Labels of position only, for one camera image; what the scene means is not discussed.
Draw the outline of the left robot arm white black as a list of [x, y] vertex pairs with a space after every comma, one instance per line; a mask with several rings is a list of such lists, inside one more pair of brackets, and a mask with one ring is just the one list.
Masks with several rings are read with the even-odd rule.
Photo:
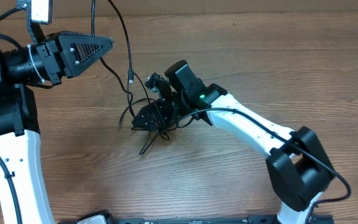
[[[0, 34], [0, 40], [12, 38]], [[0, 203], [5, 223], [53, 223], [40, 159], [33, 89], [74, 78], [114, 47], [109, 37], [61, 31], [0, 50]]]

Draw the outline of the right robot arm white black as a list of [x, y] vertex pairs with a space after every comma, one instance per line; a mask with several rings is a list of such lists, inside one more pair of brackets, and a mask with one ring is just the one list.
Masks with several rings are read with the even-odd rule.
[[316, 216], [315, 208], [350, 197], [349, 183], [334, 170], [312, 129], [303, 126], [295, 131], [265, 119], [221, 86], [206, 86], [186, 60], [174, 63], [163, 75], [153, 73], [145, 85], [159, 98], [140, 109], [133, 129], [167, 138], [182, 120], [203, 120], [235, 135], [265, 159], [281, 206], [277, 214], [258, 217], [258, 222], [332, 223], [332, 217]]

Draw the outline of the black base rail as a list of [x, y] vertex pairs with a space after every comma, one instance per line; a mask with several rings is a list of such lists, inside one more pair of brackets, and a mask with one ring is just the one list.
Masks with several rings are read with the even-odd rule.
[[154, 219], [143, 218], [114, 218], [108, 210], [89, 213], [77, 220], [60, 221], [58, 224], [86, 223], [85, 219], [96, 216], [105, 218], [107, 224], [274, 224], [279, 223], [276, 215], [249, 215], [242, 218], [194, 218], [194, 219]]

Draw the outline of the cardboard wall panel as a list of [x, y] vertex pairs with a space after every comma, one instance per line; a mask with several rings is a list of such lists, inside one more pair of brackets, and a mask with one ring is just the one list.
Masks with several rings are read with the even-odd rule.
[[[123, 16], [170, 14], [228, 14], [246, 12], [358, 11], [358, 0], [116, 0]], [[0, 15], [16, 6], [16, 1], [0, 0]], [[53, 18], [88, 17], [90, 0], [53, 1]], [[113, 16], [106, 0], [96, 1], [97, 16]]]

